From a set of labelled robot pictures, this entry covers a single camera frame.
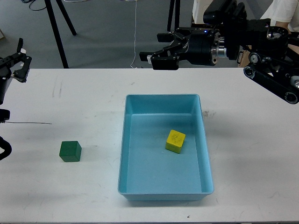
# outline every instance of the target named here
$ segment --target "green cube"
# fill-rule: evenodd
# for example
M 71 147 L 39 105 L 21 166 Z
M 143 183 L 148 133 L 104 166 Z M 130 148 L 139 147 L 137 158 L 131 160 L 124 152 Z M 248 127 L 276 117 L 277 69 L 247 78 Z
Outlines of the green cube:
M 59 156 L 65 162 L 79 162 L 81 149 L 77 141 L 63 141 L 61 143 Z

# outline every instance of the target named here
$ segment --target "white wire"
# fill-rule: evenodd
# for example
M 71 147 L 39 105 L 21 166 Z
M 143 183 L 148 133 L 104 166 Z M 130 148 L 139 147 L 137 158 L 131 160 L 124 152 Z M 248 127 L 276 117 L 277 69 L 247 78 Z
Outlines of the white wire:
M 135 62 L 136 59 L 136 24 L 137 24 L 137 1 L 138 0 L 126 0 L 126 1 L 134 1 L 135 2 L 135 32 L 134 32 L 134 59 L 130 64 L 132 69 L 137 69 L 137 67 L 133 67 L 132 64 Z

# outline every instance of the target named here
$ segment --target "floor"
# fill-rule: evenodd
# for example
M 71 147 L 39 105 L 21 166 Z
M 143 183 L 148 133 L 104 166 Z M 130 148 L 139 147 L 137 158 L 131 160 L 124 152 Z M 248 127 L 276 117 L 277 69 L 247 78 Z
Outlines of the floor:
M 259 18 L 271 0 L 243 1 L 248 19 Z M 52 1 L 59 32 L 70 68 L 150 68 L 139 59 L 140 51 L 156 51 L 166 46 L 157 42 L 157 33 L 166 32 L 169 0 L 88 0 L 65 2 L 64 6 L 78 33 L 73 36 L 57 6 Z M 63 68 L 47 10 L 32 11 L 21 0 L 0 0 L 0 56 L 16 51 L 19 37 L 32 57 L 31 68 Z M 36 0 L 32 9 L 45 6 Z M 180 26 L 192 22 L 193 0 L 181 1 Z M 235 61 L 220 59 L 216 67 L 236 67 Z M 200 67 L 180 62 L 180 68 Z

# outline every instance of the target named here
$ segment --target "yellow cube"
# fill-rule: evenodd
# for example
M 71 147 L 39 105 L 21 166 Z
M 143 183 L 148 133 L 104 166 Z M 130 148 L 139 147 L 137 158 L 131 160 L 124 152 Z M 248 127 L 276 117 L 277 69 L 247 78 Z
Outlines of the yellow cube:
M 166 140 L 165 148 L 175 153 L 180 153 L 185 137 L 185 134 L 175 130 L 171 130 Z

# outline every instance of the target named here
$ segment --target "cable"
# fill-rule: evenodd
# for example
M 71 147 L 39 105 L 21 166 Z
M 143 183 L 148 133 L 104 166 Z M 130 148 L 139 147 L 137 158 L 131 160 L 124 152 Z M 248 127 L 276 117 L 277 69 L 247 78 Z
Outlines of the cable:
M 40 8 L 40 9 L 32 9 L 31 8 L 31 5 L 32 5 L 32 3 L 33 2 L 35 2 L 36 0 L 33 0 L 30 4 L 29 4 L 29 9 L 31 9 L 32 11 L 41 11 L 41 10 L 43 10 L 43 9 L 45 9 L 46 7 L 44 7 L 44 8 Z
M 21 0 L 21 2 L 23 2 L 23 3 L 30 3 L 30 4 L 29 4 L 29 9 L 32 10 L 32 11 L 41 11 L 41 10 L 43 10 L 43 9 L 46 8 L 46 7 L 44 7 L 44 8 L 40 8 L 40 9 L 32 9 L 32 8 L 31 8 L 31 5 L 32 5 L 35 1 L 36 1 L 36 0 Z
M 126 0 L 126 1 L 134 1 L 135 2 L 135 32 L 134 32 L 134 59 L 132 61 L 132 63 L 130 64 L 132 69 L 137 69 L 137 67 L 133 67 L 133 63 L 135 62 L 136 59 L 136 27 L 137 27 L 137 1 L 138 0 Z
M 65 2 L 69 2 L 69 3 L 76 3 L 76 2 L 84 2 L 84 1 L 89 1 L 89 0 L 79 0 L 79 1 L 67 1 L 67 0 L 64 0 Z
M 11 122 L 11 121 L 5 121 L 5 123 L 11 123 L 11 124 L 44 124 L 44 125 L 51 125 L 52 123 L 45 123 L 45 122 Z

